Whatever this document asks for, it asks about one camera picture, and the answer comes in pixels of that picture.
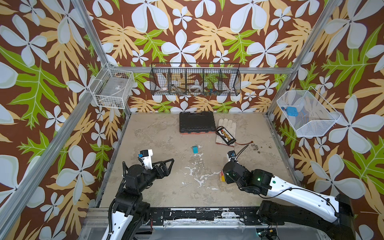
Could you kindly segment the teal block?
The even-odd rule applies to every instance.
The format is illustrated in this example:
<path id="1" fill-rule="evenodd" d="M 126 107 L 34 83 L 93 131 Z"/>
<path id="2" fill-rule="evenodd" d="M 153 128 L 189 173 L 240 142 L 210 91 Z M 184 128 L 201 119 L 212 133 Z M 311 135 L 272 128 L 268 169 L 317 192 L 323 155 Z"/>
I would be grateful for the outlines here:
<path id="1" fill-rule="evenodd" d="M 198 154 L 199 153 L 199 148 L 198 146 L 193 146 L 193 153 Z"/>

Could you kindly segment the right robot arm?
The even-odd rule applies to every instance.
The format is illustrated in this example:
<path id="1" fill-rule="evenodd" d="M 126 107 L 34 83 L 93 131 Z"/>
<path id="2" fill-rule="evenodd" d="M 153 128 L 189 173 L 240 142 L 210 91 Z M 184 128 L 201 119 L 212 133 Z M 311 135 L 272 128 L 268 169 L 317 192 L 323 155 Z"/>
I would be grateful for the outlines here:
<path id="1" fill-rule="evenodd" d="M 332 240 L 354 240 L 355 219 L 351 199 L 319 194 L 282 180 L 267 171 L 247 170 L 236 161 L 223 167 L 227 184 L 263 199 L 257 212 L 259 222 L 268 225 L 293 223 L 318 229 Z"/>

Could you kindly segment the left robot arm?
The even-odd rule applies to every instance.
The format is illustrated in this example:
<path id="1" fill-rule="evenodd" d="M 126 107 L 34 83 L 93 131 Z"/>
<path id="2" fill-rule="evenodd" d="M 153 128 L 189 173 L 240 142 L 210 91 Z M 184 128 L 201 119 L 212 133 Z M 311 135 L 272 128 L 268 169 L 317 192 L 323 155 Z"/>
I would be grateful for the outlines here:
<path id="1" fill-rule="evenodd" d="M 142 165 L 128 167 L 123 162 L 123 179 L 108 209 L 108 227 L 103 240 L 132 240 L 140 226 L 150 220 L 150 204 L 142 192 L 157 179 L 170 175 L 175 160 L 153 163 L 153 169 Z"/>

